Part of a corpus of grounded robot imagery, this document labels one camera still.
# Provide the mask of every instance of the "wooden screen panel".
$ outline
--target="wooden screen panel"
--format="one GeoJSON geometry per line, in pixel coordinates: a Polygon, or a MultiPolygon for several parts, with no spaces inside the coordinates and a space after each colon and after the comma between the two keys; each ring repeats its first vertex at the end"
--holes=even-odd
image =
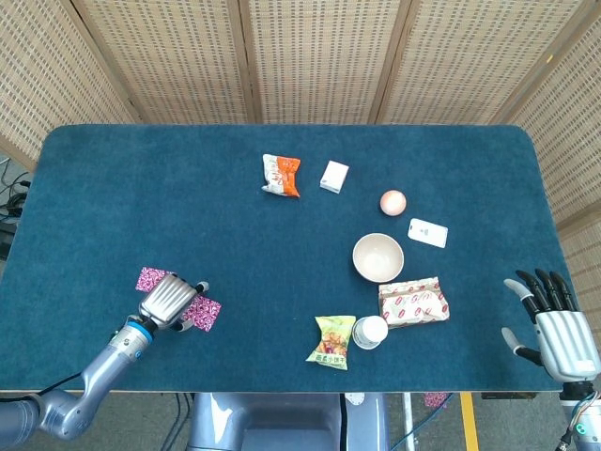
{"type": "Polygon", "coordinates": [[[512,122],[532,137],[558,223],[601,200],[601,18],[512,122]]]}
{"type": "Polygon", "coordinates": [[[423,0],[379,121],[487,123],[579,0],[423,0]]]}
{"type": "Polygon", "coordinates": [[[0,2],[0,42],[0,143],[29,169],[58,125],[134,121],[58,1],[0,2]]]}
{"type": "Polygon", "coordinates": [[[250,0],[265,122],[366,123],[399,0],[250,0]]]}
{"type": "Polygon", "coordinates": [[[75,5],[146,120],[248,120],[230,22],[239,23],[239,16],[230,17],[227,1],[77,0],[75,5]]]}
{"type": "Polygon", "coordinates": [[[601,219],[562,240],[580,308],[601,345],[601,219]]]}

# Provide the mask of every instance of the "metal pole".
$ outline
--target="metal pole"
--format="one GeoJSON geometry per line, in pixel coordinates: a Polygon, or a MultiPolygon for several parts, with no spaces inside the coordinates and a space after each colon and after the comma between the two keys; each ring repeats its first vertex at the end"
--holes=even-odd
{"type": "MultiPolygon", "coordinates": [[[[403,393],[403,416],[405,418],[405,435],[413,430],[413,409],[411,408],[411,393],[403,393]]],[[[405,447],[407,451],[415,451],[415,436],[407,437],[405,447]]]]}

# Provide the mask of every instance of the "egg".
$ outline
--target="egg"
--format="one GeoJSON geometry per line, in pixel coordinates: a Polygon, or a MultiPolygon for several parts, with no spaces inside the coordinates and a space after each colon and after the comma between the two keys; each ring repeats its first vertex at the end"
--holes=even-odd
{"type": "Polygon", "coordinates": [[[407,206],[405,195],[400,191],[390,190],[379,199],[379,207],[389,216],[398,216],[407,206]]]}

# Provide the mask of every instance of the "robot finger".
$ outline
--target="robot finger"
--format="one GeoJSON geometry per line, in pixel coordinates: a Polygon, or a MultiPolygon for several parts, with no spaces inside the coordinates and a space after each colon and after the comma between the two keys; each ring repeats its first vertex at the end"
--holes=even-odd
{"type": "Polygon", "coordinates": [[[572,312],[577,312],[578,307],[576,307],[576,302],[572,297],[572,293],[570,292],[570,288],[568,288],[567,284],[563,280],[563,278],[557,274],[556,272],[551,271],[551,281],[555,285],[560,299],[562,299],[563,304],[565,305],[566,310],[571,310],[572,312]]]}
{"type": "Polygon", "coordinates": [[[194,287],[194,289],[196,290],[196,292],[198,294],[206,293],[208,291],[208,282],[205,282],[205,281],[198,282],[196,284],[196,287],[194,287]]]}
{"type": "Polygon", "coordinates": [[[522,302],[522,305],[528,312],[530,321],[532,321],[532,324],[536,324],[536,315],[541,313],[541,309],[538,303],[536,303],[536,300],[534,299],[532,293],[530,293],[530,291],[522,284],[513,279],[505,279],[503,283],[506,287],[511,289],[517,296],[519,296],[519,300],[522,302]]]}
{"type": "Polygon", "coordinates": [[[176,322],[174,322],[170,327],[172,330],[176,332],[186,332],[194,325],[193,319],[183,319],[179,318],[176,322]]]}
{"type": "Polygon", "coordinates": [[[551,306],[553,310],[567,310],[567,307],[560,299],[557,289],[551,282],[551,278],[548,276],[546,272],[543,270],[536,269],[534,270],[538,278],[543,282],[543,287],[545,287],[545,291],[547,292],[547,299],[551,302],[551,306]]]}
{"type": "Polygon", "coordinates": [[[517,340],[512,330],[508,327],[503,327],[501,329],[501,334],[503,335],[505,343],[507,343],[507,346],[513,354],[526,359],[537,366],[543,366],[543,360],[541,358],[540,351],[526,348],[519,342],[519,340],[517,340]]]}
{"type": "Polygon", "coordinates": [[[543,289],[540,285],[538,285],[536,277],[524,271],[516,271],[516,274],[520,279],[526,282],[526,285],[532,292],[532,295],[534,295],[536,303],[543,312],[550,312],[551,310],[553,310],[550,302],[547,299],[547,296],[543,292],[543,289]]]}

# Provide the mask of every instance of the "white bowl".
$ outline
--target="white bowl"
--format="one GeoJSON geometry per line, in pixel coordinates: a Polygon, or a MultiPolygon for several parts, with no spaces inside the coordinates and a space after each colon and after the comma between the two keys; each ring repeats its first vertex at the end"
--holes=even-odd
{"type": "Polygon", "coordinates": [[[393,280],[403,269],[403,249],[394,238],[383,233],[370,233],[355,244],[353,263],[360,275],[382,284],[393,280]]]}

